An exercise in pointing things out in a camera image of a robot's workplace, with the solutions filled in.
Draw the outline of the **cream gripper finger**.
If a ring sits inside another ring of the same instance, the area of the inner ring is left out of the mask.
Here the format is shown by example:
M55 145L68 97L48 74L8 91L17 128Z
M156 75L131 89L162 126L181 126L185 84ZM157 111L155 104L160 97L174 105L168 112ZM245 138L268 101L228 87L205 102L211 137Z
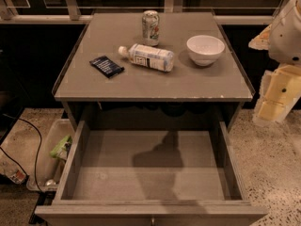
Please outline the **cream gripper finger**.
M249 42L248 47L255 50L268 50L270 45L270 30L271 25L266 26L259 35Z
M273 72L265 71L259 94L253 113L254 123L283 122L301 97L301 66L280 64Z

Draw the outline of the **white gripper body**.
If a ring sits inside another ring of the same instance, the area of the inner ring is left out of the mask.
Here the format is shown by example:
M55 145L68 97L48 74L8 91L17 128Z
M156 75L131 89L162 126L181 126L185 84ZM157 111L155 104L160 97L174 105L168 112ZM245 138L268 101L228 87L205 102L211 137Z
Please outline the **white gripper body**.
M290 0L272 22L268 52L279 63L301 64L301 0Z

